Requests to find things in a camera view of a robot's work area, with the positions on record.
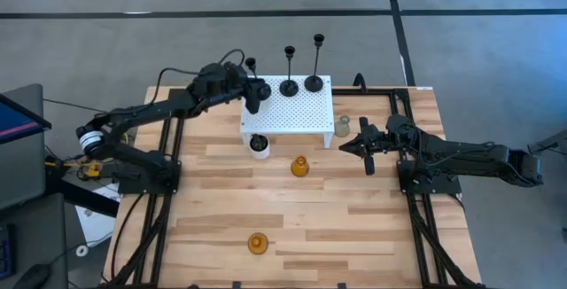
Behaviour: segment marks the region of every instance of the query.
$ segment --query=clear glass bottle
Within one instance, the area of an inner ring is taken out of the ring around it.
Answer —
[[[348,126],[350,119],[348,116],[341,116],[335,123],[335,135],[337,137],[347,137],[351,133],[351,127]]]

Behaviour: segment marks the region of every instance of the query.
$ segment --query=wooden tabletop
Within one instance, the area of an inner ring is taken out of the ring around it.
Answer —
[[[158,100],[166,99],[170,89],[162,87]],[[408,90],[417,126],[445,138],[433,91]],[[146,102],[153,91],[148,89]],[[230,287],[232,281],[241,281],[243,287],[256,288],[336,287],[339,282],[349,287],[421,287],[408,204],[394,167],[398,154],[375,155],[376,173],[365,176],[360,158],[338,150],[359,132],[361,116],[384,130],[391,114],[388,99],[334,97],[335,121],[341,115],[352,120],[348,137],[333,137],[331,148],[324,149],[322,136],[273,136],[265,160],[254,160],[242,144],[241,104],[218,105],[186,121],[183,176],[171,207],[159,286]],[[156,150],[161,126],[141,127],[135,147]],[[311,170],[297,178],[290,165],[300,154]],[[128,195],[120,203],[116,232],[135,198]],[[117,269],[139,243],[147,198],[138,203],[124,229]],[[479,282],[462,208],[446,195],[431,200],[442,245],[465,275]],[[247,247],[255,232],[268,237],[262,255]],[[431,280],[436,281],[431,249],[426,247]],[[144,281],[151,273],[153,247],[149,253]]]

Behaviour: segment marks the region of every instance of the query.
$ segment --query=wood plank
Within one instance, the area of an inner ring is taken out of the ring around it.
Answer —
[[[167,98],[170,89],[160,88],[158,100]],[[433,91],[410,88],[409,94],[417,125],[444,137]],[[150,88],[146,102],[152,95]],[[169,216],[159,287],[196,283],[226,288],[233,281],[254,288],[336,287],[338,282],[359,288],[421,285],[408,204],[394,166],[397,153],[376,155],[377,173],[366,176],[360,158],[338,150],[359,132],[359,117],[384,130],[390,103],[385,97],[334,97],[333,105],[335,120],[343,114],[352,120],[347,137],[333,137],[325,149],[317,135],[269,136],[270,157],[262,161],[254,160],[242,144],[242,102],[219,105],[185,121],[182,179]],[[157,122],[138,129],[135,147],[157,149],[161,126]],[[299,154],[311,168],[303,178],[290,171]],[[120,203],[115,230],[135,198],[127,196]],[[117,266],[139,244],[147,199],[142,198],[124,228]],[[446,195],[431,200],[441,243],[468,277],[480,281],[462,208]],[[254,232],[268,237],[266,253],[248,250]],[[435,279],[428,246],[426,252]],[[105,277],[110,277],[111,253]],[[148,254],[145,281],[152,259]]]

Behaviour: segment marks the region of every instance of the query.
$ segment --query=gray floor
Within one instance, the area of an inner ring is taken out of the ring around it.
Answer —
[[[265,9],[387,9],[388,0],[0,0],[0,12],[146,12]],[[400,0],[402,9],[560,8],[567,0]],[[567,16],[403,19],[417,85],[436,90],[447,137],[512,147],[567,129]],[[198,69],[240,47],[259,74],[311,71],[311,37],[323,33],[321,74],[349,84],[403,85],[390,17],[0,20],[0,91],[31,82],[47,98],[107,109],[141,103],[165,66]],[[184,84],[171,74],[166,84]],[[74,129],[92,114],[47,105],[46,134],[58,154],[79,152]],[[462,179],[466,215],[483,282],[504,288],[560,288],[567,281],[565,160],[543,155],[546,184],[520,189],[495,179]],[[69,245],[81,241],[68,210]],[[107,244],[72,258],[70,278],[94,285]]]

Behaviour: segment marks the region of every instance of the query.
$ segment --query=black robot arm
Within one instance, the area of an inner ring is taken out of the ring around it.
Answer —
[[[395,114],[386,123],[387,132],[360,118],[361,133],[339,147],[364,159],[367,175],[374,174],[375,152],[404,151],[413,160],[404,160],[405,175],[415,180],[431,180],[439,174],[491,176],[521,187],[543,184],[540,160],[522,150],[493,142],[468,144],[449,142],[419,129],[409,118]]]
[[[143,168],[155,184],[175,179],[179,164],[166,160],[159,151],[143,152],[120,139],[131,128],[163,121],[170,117],[193,118],[207,108],[245,98],[250,113],[257,113],[260,101],[271,93],[263,79],[249,78],[246,71],[230,62],[203,67],[193,82],[179,95],[157,103],[116,108],[101,113],[76,130],[81,147],[94,160],[114,158]]]

